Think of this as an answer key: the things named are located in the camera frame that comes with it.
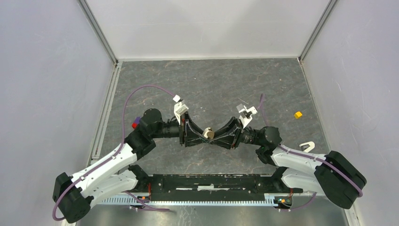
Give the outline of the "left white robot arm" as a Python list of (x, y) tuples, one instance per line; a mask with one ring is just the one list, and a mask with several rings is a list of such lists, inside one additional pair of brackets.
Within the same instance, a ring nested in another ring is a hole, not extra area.
[(148, 179), (128, 170), (119, 177), (114, 173), (134, 164), (156, 146), (156, 138), (179, 138), (184, 146), (194, 146), (213, 138), (209, 131), (200, 129), (190, 119), (186, 110), (178, 110), (175, 116), (163, 121), (158, 109), (151, 108), (137, 117), (134, 130), (122, 137), (122, 142), (96, 163), (67, 175), (56, 177), (53, 200), (53, 219), (75, 223), (82, 219), (92, 207), (115, 194), (134, 189), (144, 191)]

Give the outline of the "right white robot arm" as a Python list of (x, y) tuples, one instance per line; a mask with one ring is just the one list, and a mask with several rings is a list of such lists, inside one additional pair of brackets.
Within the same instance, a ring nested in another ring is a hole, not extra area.
[(232, 149), (240, 144), (257, 145), (255, 153), (264, 164), (277, 167), (272, 187), (277, 192), (300, 188), (325, 195), (333, 204), (350, 209), (363, 196), (366, 178), (339, 152), (311, 154), (283, 145), (279, 129), (244, 127), (231, 120), (208, 138), (209, 143)]

